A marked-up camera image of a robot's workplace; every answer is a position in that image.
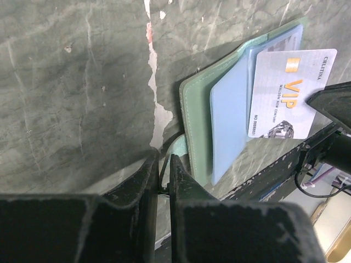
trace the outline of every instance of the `green wallet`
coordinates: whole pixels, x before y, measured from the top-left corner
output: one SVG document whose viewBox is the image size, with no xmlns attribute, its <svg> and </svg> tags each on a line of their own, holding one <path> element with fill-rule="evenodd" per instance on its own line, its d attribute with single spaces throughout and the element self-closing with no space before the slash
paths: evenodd
<svg viewBox="0 0 351 263">
<path fill-rule="evenodd" d="M 306 22 L 306 18 L 296 19 L 264 35 L 250 39 L 225 58 L 192 76 L 180 85 L 180 104 L 190 168 L 193 177 L 200 185 L 203 186 L 210 182 L 212 176 L 213 156 L 210 109 L 212 87 L 236 64 L 246 48 L 259 45 L 297 25 L 305 25 Z M 185 143 L 183 135 L 179 140 Z"/>
</svg>

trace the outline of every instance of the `white card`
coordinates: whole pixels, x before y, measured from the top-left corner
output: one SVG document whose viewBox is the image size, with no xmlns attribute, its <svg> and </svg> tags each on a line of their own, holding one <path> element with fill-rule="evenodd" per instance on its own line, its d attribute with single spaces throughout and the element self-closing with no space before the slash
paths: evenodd
<svg viewBox="0 0 351 263">
<path fill-rule="evenodd" d="M 335 49 L 259 53 L 249 137 L 307 138 L 316 112 L 305 101 L 325 88 L 336 53 Z"/>
</svg>

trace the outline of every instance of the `marble surface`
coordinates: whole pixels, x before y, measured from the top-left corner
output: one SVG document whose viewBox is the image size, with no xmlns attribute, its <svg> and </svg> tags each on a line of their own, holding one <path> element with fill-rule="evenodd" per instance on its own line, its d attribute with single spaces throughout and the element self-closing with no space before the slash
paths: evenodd
<svg viewBox="0 0 351 263">
<path fill-rule="evenodd" d="M 336 48 L 329 84 L 351 77 L 347 0 L 3 0 L 0 191 L 99 192 L 183 132 L 180 82 L 242 41 L 306 15 L 305 49 Z M 317 115 L 311 134 L 329 122 Z M 216 197 L 299 144 L 255 139 Z M 157 239 L 169 232 L 168 200 Z"/>
</svg>

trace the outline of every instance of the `card holder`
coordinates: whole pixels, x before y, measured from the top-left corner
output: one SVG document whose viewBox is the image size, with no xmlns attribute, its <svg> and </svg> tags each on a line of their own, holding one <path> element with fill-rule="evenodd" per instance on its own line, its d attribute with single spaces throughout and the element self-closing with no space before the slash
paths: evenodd
<svg viewBox="0 0 351 263">
<path fill-rule="evenodd" d="M 241 44 L 219 62 L 187 79 L 180 85 L 180 105 L 192 176 L 200 185 L 212 181 L 213 144 L 210 93 L 213 86 L 238 62 L 249 47 L 304 24 L 305 18 L 293 20 L 269 33 Z"/>
<path fill-rule="evenodd" d="M 257 54 L 270 48 L 299 49 L 302 33 L 303 25 L 298 25 L 273 39 L 247 48 L 238 62 L 212 88 L 212 184 L 221 179 L 251 139 L 247 133 Z M 287 39 L 291 39 L 294 45 L 285 44 Z"/>
</svg>

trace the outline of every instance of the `paint chip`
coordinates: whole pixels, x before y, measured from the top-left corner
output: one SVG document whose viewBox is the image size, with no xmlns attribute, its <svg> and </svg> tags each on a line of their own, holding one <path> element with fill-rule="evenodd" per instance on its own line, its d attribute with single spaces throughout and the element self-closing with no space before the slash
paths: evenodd
<svg viewBox="0 0 351 263">
<path fill-rule="evenodd" d="M 166 17 L 166 13 L 163 11 L 160 11 L 160 19 L 164 19 Z"/>
<path fill-rule="evenodd" d="M 72 52 L 72 46 L 71 45 L 67 45 L 64 47 L 64 50 L 67 52 L 67 53 L 71 53 Z"/>
</svg>

